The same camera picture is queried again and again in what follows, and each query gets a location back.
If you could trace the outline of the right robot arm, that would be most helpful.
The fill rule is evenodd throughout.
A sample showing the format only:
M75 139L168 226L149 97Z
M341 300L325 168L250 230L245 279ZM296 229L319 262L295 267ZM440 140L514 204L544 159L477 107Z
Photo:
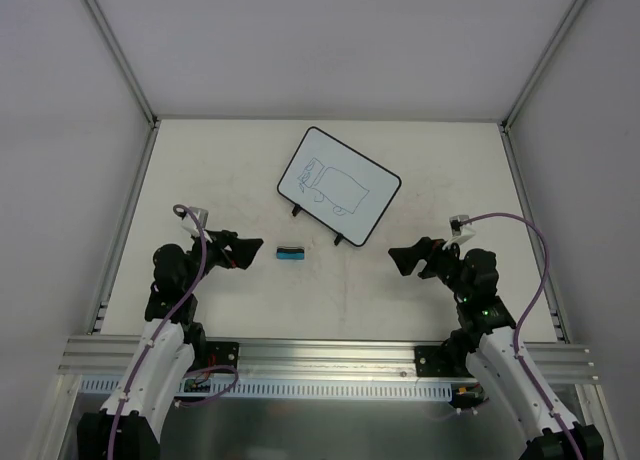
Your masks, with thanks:
M425 362L478 381L490 404L517 427L520 458L603 458L596 426L582 424L564 405L521 342L497 293L495 253L462 254L457 244L429 237L388 253L401 275L415 273L423 262L418 277L436 278L453 292L460 327Z

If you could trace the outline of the blue black whiteboard eraser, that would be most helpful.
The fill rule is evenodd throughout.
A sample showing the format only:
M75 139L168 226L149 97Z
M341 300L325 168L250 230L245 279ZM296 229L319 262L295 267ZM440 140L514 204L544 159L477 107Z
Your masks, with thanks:
M278 260L304 260L305 249L303 247L278 246L276 258Z

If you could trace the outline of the white whiteboard black frame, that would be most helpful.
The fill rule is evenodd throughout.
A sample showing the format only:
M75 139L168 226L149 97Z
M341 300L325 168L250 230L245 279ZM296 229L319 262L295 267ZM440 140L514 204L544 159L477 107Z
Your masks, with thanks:
M401 178L322 129L309 127L277 184L299 211L355 247L373 230L402 186Z

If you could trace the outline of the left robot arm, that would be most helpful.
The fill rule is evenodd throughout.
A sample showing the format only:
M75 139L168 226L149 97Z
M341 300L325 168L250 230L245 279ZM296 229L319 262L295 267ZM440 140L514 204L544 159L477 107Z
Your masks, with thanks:
M233 365L209 361L204 327L194 319L194 290L215 267L248 269L263 242L227 230L207 230L192 240L189 250L166 244L154 252L143 333L113 393L79 420L79 458L159 458L164 422L184 376L237 372Z

